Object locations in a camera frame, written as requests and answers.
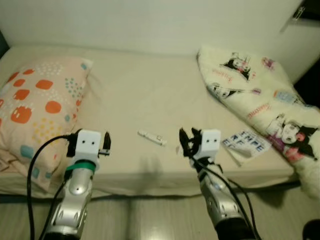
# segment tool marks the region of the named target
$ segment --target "white bed sheet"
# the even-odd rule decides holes
[[[81,56],[94,61],[75,130],[109,131],[111,155],[100,158],[93,197],[120,195],[183,195],[200,193],[197,174],[177,153],[179,128],[220,129],[222,138],[244,129],[243,121],[206,90],[193,56],[146,55],[59,46],[15,46],[0,59],[0,81],[21,64],[48,55]],[[167,146],[137,134],[163,136]],[[239,167],[223,148],[217,154],[227,177],[244,187],[264,187],[297,179],[293,168],[273,148]],[[67,160],[53,175],[50,191],[36,186],[32,195],[51,197]],[[0,194],[26,194],[26,179],[0,173]]]

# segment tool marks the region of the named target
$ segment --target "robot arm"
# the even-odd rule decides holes
[[[105,134],[103,149],[99,150],[101,134],[80,130],[70,141],[68,157],[73,157],[66,169],[64,197],[57,206],[44,240],[79,240],[87,217],[87,205],[91,200],[92,180],[99,169],[98,155],[109,155],[111,140]]]
[[[224,181],[194,161],[206,167],[209,166],[213,172],[228,182],[221,167],[214,164],[215,155],[220,147],[220,131],[198,131],[193,128],[192,133],[194,137],[189,139],[186,132],[180,129],[179,137],[183,155],[190,158],[191,166],[198,173],[200,189],[219,240],[254,240],[255,235],[252,229],[247,225],[243,213]]]

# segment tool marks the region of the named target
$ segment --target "blanket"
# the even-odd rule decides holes
[[[197,61],[212,96],[268,139],[295,168],[302,189],[320,198],[320,112],[304,103],[282,66],[208,46]]]

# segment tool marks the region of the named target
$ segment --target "floor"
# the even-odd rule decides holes
[[[304,224],[320,218],[320,203],[300,188],[249,194],[264,240],[301,240]],[[246,207],[245,198],[239,195]],[[34,205],[36,235],[48,203]],[[3,240],[29,240],[25,203],[0,204]],[[202,196],[188,198],[112,198],[92,201],[82,240],[217,240]]]

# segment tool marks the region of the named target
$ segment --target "pink pillowcase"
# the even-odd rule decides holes
[[[30,161],[47,140],[71,132],[77,120],[92,62],[80,57],[48,57],[22,66],[0,91],[0,161],[27,176]],[[32,180],[48,190],[65,140],[39,155]]]

